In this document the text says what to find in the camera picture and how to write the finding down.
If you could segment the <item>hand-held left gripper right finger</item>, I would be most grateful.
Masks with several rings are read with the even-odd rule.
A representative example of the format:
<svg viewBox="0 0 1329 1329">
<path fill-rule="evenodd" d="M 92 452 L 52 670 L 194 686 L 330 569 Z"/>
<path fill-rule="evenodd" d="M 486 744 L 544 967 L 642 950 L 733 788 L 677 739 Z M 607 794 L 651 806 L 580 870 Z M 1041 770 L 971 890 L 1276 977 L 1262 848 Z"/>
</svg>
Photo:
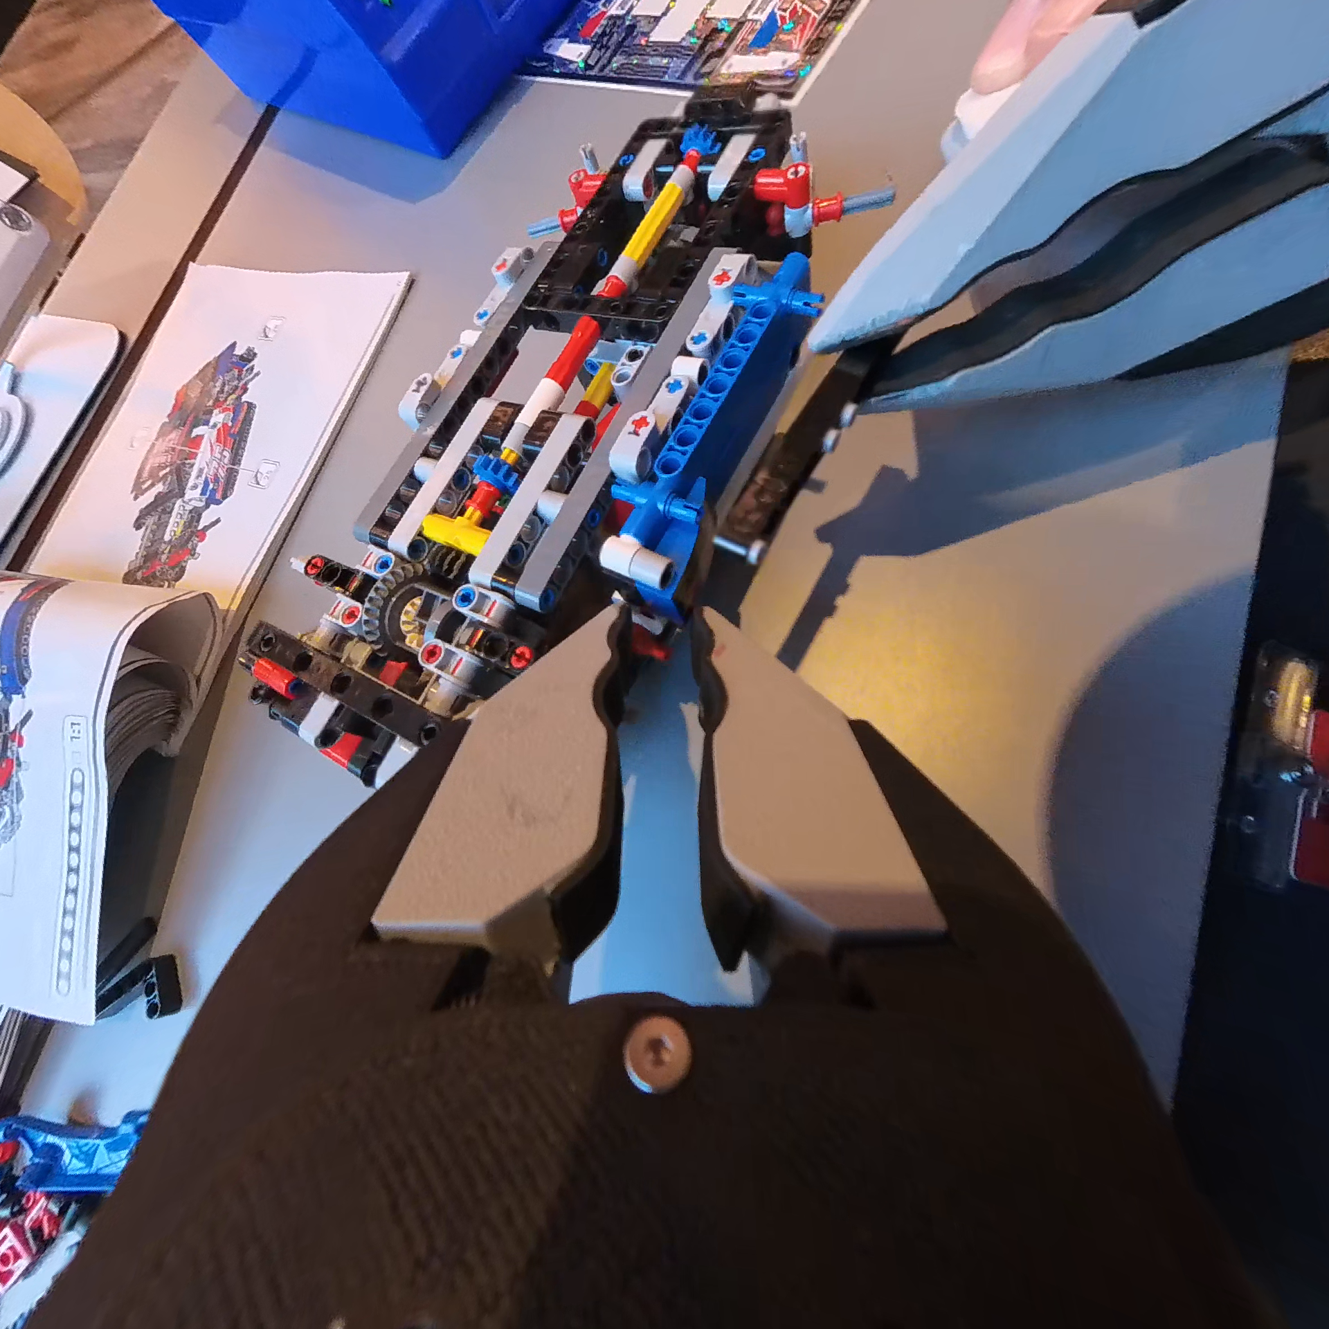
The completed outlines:
<svg viewBox="0 0 1329 1329">
<path fill-rule="evenodd" d="M 695 681 L 704 917 L 721 967 L 946 938 L 846 715 L 718 611 L 695 621 Z"/>
</svg>

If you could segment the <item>black holed toy beam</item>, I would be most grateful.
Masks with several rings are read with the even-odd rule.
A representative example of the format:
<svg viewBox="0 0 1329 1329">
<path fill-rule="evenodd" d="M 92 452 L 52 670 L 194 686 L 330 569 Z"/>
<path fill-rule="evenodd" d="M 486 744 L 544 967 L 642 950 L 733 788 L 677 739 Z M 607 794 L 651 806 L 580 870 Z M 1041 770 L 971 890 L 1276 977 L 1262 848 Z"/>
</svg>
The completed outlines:
<svg viewBox="0 0 1329 1329">
<path fill-rule="evenodd" d="M 805 406 L 777 432 L 713 541 L 713 552 L 761 565 L 789 509 L 837 447 L 844 411 L 853 409 L 881 350 L 853 349 L 837 357 Z"/>
</svg>

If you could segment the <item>person's right hand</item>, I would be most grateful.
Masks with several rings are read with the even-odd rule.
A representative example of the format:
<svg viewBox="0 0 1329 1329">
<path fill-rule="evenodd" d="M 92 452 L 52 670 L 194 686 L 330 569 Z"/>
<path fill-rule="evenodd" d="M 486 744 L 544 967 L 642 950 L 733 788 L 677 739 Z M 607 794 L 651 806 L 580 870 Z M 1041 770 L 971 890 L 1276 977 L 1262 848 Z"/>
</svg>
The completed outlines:
<svg viewBox="0 0 1329 1329">
<path fill-rule="evenodd" d="M 1101 2 L 1010 2 L 976 56 L 971 91 L 996 96 L 1020 83 Z"/>
</svg>

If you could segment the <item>pile of loose toy bricks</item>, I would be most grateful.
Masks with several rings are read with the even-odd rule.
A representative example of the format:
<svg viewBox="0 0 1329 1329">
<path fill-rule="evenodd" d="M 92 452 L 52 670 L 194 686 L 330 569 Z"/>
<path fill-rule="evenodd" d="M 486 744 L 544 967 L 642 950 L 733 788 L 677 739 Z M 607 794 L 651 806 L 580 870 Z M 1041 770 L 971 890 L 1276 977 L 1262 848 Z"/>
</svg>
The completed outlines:
<svg viewBox="0 0 1329 1329">
<path fill-rule="evenodd" d="M 3 1296 L 112 1194 L 148 1121 L 148 1109 L 114 1125 L 3 1118 Z"/>
</svg>

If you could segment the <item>open instruction booklet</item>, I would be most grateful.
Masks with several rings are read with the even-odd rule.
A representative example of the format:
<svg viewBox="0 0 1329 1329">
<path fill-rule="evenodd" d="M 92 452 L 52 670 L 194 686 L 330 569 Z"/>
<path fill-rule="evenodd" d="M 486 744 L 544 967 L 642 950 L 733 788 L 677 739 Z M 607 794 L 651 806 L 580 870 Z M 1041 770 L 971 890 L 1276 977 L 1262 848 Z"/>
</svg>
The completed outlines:
<svg viewBox="0 0 1329 1329">
<path fill-rule="evenodd" d="M 112 805 L 175 756 L 227 614 L 209 592 L 3 574 L 3 1006 L 93 1023 Z"/>
</svg>

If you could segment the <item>blue plastic bin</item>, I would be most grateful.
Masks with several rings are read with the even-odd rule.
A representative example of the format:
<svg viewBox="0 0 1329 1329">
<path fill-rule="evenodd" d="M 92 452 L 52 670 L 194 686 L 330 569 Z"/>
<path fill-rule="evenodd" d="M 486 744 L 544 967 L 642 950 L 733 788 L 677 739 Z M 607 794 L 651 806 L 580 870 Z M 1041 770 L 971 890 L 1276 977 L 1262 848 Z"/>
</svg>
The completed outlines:
<svg viewBox="0 0 1329 1329">
<path fill-rule="evenodd" d="M 572 2 L 159 2 L 252 99 L 445 158 Z"/>
</svg>

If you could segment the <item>small black toy beam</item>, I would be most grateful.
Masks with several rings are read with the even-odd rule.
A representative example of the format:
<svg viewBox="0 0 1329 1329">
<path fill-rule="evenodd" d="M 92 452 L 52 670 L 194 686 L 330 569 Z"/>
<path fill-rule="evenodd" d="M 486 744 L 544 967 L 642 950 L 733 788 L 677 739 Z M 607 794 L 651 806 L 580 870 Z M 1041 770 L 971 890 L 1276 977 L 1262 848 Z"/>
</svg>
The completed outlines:
<svg viewBox="0 0 1329 1329">
<path fill-rule="evenodd" d="M 124 938 L 97 964 L 95 971 L 95 1021 L 142 1001 L 148 1020 L 181 1013 L 184 991 L 175 954 L 140 957 L 159 934 L 154 917 L 139 919 Z"/>
</svg>

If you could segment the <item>sticker sheet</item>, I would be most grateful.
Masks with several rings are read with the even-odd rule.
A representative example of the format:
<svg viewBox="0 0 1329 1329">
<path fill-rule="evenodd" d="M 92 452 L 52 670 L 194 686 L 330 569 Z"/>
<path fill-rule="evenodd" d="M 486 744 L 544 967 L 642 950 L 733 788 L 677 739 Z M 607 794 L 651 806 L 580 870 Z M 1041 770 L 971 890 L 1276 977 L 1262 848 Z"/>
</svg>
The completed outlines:
<svg viewBox="0 0 1329 1329">
<path fill-rule="evenodd" d="M 575 2 L 520 76 L 796 104 L 863 2 Z"/>
</svg>

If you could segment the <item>light grey desk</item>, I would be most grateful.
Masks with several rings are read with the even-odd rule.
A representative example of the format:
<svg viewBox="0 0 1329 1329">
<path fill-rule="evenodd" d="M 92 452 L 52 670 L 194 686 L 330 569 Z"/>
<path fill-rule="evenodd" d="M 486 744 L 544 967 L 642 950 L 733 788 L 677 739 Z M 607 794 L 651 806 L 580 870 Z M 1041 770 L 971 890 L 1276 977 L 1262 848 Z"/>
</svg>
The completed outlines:
<svg viewBox="0 0 1329 1329">
<path fill-rule="evenodd" d="M 904 209 L 1006 2 L 868 2 L 796 108 L 824 189 L 893 178 Z M 346 556 L 407 441 L 397 405 L 486 295 L 490 261 L 567 194 L 580 142 L 608 152 L 669 107 L 641 91 L 514 83 L 448 160 L 246 102 L 148 2 L 41 2 L 3 80 L 71 148 L 93 221 L 52 311 L 140 354 L 181 258 L 246 269 L 409 269 L 407 305 L 311 490 L 257 614 L 319 614 L 288 568 Z M 859 421 L 798 497 L 740 626 L 868 719 L 1052 896 L 1171 1099 L 1200 922 L 1285 361 L 1174 387 L 1111 385 L 1039 411 Z M 366 791 L 219 676 L 142 797 L 132 887 L 163 896 L 181 1014 L 58 1027 L 24 1107 L 119 1121 L 175 1051 L 275 890 Z M 623 731 L 625 890 L 572 999 L 662 991 L 750 1001 L 719 969 L 695 863 L 704 752 L 689 654 L 633 689 Z"/>
</svg>

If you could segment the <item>person's dark clothing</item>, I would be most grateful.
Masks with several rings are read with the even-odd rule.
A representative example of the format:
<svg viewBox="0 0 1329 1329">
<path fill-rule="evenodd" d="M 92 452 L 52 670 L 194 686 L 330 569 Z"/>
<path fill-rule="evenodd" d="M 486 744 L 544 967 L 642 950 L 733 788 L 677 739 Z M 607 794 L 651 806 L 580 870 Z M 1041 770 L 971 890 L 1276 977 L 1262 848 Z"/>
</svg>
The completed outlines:
<svg viewBox="0 0 1329 1329">
<path fill-rule="evenodd" d="M 1211 1204 L 1289 1327 L 1327 1327 L 1327 825 L 1311 884 L 1267 890 L 1236 860 L 1240 736 L 1258 654 L 1321 665 L 1327 712 L 1327 357 L 1295 359 L 1240 671 L 1174 1118 Z"/>
</svg>

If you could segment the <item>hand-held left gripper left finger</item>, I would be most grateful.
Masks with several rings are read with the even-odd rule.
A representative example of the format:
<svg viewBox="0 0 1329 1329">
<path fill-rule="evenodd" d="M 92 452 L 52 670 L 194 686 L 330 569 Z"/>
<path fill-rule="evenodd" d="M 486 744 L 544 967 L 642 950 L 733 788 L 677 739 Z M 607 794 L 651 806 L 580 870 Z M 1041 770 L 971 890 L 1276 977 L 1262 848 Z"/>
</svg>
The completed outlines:
<svg viewBox="0 0 1329 1329">
<path fill-rule="evenodd" d="M 473 719 L 379 903 L 381 938 L 572 964 L 617 909 L 623 655 L 611 606 Z"/>
</svg>

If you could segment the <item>clear plastic badge holder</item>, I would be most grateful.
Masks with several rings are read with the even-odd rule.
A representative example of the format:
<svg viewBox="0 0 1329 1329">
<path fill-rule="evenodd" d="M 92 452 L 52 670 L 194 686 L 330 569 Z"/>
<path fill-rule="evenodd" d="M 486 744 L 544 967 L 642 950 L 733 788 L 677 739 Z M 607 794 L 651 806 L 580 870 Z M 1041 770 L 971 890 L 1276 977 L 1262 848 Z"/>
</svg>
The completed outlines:
<svg viewBox="0 0 1329 1329">
<path fill-rule="evenodd" d="M 1232 828 L 1240 870 L 1259 889 L 1311 884 L 1311 828 L 1327 822 L 1327 712 L 1315 708 L 1321 665 L 1285 644 L 1258 654 L 1240 736 Z"/>
</svg>

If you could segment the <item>flat instruction booklet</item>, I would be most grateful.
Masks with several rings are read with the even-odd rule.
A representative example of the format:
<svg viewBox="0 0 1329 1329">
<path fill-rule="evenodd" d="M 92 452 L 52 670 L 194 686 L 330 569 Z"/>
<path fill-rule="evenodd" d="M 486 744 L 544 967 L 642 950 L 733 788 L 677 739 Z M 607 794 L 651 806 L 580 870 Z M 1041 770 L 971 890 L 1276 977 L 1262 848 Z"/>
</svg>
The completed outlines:
<svg viewBox="0 0 1329 1329">
<path fill-rule="evenodd" d="M 409 280 L 191 265 L 28 573 L 240 611 Z"/>
</svg>

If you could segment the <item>toy brick vehicle chassis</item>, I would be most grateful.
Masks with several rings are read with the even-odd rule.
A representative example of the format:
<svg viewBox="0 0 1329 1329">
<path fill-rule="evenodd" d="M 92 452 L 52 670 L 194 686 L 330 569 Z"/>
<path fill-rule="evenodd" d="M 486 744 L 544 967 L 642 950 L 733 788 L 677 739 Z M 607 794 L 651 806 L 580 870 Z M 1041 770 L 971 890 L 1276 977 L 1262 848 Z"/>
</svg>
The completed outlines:
<svg viewBox="0 0 1329 1329">
<path fill-rule="evenodd" d="M 667 660 L 824 311 L 815 228 L 896 202 L 818 194 L 805 133 L 753 91 L 641 123 L 608 165 L 584 145 L 570 189 L 402 400 L 419 427 L 357 565 L 295 559 L 332 594 L 319 626 L 259 621 L 238 657 L 252 702 L 364 787 L 607 606 Z"/>
</svg>

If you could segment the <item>white rounded device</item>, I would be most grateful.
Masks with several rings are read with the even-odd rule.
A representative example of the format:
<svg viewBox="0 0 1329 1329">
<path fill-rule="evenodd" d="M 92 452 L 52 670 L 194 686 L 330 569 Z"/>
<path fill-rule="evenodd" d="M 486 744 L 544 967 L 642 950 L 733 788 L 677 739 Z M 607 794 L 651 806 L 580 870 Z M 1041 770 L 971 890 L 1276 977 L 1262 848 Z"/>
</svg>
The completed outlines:
<svg viewBox="0 0 1329 1329">
<path fill-rule="evenodd" d="M 41 311 L 3 361 L 3 556 L 35 519 L 122 346 L 112 323 Z"/>
</svg>

